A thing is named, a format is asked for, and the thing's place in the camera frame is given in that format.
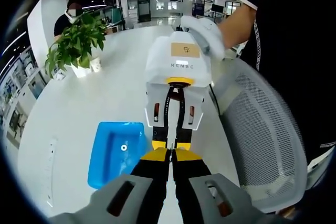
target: white cabinet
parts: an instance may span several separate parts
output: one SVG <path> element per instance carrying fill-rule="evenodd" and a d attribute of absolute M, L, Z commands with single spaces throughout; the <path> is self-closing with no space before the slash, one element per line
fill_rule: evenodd
<path fill-rule="evenodd" d="M 33 109 L 33 106 L 36 102 L 36 99 L 31 92 L 28 85 L 25 85 L 18 96 L 18 103 L 20 104 L 21 108 L 25 112 L 25 114 L 28 116 Z"/>

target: window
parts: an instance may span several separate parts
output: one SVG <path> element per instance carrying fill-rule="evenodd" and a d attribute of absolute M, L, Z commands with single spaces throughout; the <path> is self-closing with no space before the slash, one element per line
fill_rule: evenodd
<path fill-rule="evenodd" d="M 168 10 L 177 10 L 177 2 L 168 2 Z"/>
<path fill-rule="evenodd" d="M 226 14 L 231 15 L 232 13 L 235 12 L 236 8 L 240 6 L 240 2 L 226 2 L 225 3 L 225 9 L 226 9 Z"/>
<path fill-rule="evenodd" d="M 156 3 L 157 10 L 164 10 L 164 3 Z"/>

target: ceiling light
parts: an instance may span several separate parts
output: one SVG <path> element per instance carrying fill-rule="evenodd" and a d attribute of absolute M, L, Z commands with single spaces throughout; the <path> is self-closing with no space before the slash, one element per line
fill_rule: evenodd
<path fill-rule="evenodd" d="M 92 6 L 82 7 L 82 9 L 89 9 L 89 8 L 103 7 L 103 6 L 106 6 L 106 5 L 92 5 Z"/>
<path fill-rule="evenodd" d="M 2 75 L 2 73 L 5 71 L 5 69 L 7 68 L 7 66 L 11 66 L 10 62 L 14 59 L 15 56 L 11 57 L 11 59 L 8 61 L 8 63 L 4 66 L 4 68 L 2 69 L 0 76 Z"/>
<path fill-rule="evenodd" d="M 8 45 L 8 47 L 6 47 L 6 49 L 2 52 L 2 55 L 4 55 L 5 51 L 7 51 L 8 48 L 12 46 L 12 44 L 14 44 L 18 39 L 20 39 L 20 38 L 21 38 L 22 36 L 24 36 L 26 33 L 27 33 L 27 32 L 25 31 L 25 32 L 23 32 L 22 34 L 20 34 L 16 39 L 14 39 L 14 40 L 12 41 L 12 43 L 10 43 L 10 44 Z"/>

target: white flower pot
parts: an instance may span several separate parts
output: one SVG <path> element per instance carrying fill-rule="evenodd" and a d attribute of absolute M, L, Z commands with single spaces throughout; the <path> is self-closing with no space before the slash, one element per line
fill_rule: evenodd
<path fill-rule="evenodd" d="M 101 63 L 100 63 L 100 58 L 97 57 L 95 59 L 92 59 L 90 61 L 91 68 L 95 73 L 99 72 L 101 70 Z"/>
<path fill-rule="evenodd" d="M 90 68 L 83 68 L 81 66 L 78 66 L 78 68 L 76 68 L 73 64 L 71 64 L 71 68 L 73 70 L 73 72 L 75 73 L 75 75 L 77 76 L 77 78 L 82 78 L 87 76 L 88 74 L 92 73 L 92 69 Z"/>

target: floor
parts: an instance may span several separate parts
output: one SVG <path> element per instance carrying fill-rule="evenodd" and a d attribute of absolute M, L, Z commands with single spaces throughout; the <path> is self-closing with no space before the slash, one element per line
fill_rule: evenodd
<path fill-rule="evenodd" d="M 180 25 L 180 17 L 167 17 L 167 18 L 152 18 L 149 22 L 135 23 L 134 28 L 148 27 L 148 26 L 167 26 L 170 25 L 176 29 Z"/>

